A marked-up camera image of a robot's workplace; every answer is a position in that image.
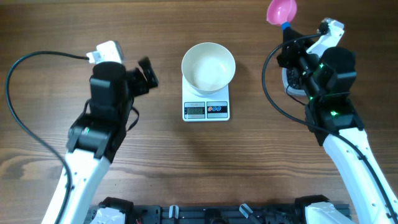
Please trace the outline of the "pink scoop with blue handle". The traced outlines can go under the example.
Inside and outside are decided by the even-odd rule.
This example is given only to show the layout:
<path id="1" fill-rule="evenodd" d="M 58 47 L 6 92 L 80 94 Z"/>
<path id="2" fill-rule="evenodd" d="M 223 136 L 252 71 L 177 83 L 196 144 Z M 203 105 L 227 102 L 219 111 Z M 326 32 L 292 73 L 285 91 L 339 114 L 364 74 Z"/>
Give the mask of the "pink scoop with blue handle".
<path id="1" fill-rule="evenodd" d="M 296 0 L 272 0 L 267 9 L 266 21 L 285 30 L 290 27 L 296 13 Z"/>

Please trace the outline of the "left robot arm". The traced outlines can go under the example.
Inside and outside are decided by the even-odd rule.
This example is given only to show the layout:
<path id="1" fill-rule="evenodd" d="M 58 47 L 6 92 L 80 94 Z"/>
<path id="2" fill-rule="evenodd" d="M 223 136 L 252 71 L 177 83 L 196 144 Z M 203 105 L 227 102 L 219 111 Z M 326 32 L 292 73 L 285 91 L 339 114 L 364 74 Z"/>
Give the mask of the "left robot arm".
<path id="1" fill-rule="evenodd" d="M 134 70 L 119 62 L 101 62 L 90 77 L 91 98 L 68 132 L 63 172 L 43 223 L 83 223 L 94 194 L 117 150 L 133 128 L 127 124 L 134 99 L 159 81 L 148 57 Z"/>

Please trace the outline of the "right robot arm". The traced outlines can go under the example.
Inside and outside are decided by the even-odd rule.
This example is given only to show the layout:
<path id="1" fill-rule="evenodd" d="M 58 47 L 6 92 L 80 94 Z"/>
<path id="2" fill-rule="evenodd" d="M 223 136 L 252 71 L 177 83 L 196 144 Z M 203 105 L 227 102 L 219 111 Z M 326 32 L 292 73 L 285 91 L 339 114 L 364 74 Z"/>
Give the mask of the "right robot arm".
<path id="1" fill-rule="evenodd" d="M 364 124 L 349 99 L 356 80 L 356 57 L 327 39 L 343 29 L 322 23 L 314 35 L 302 35 L 282 24 L 280 67 L 291 75 L 308 103 L 304 124 L 337 167 L 361 223 L 397 223 L 397 197 L 377 164 Z"/>

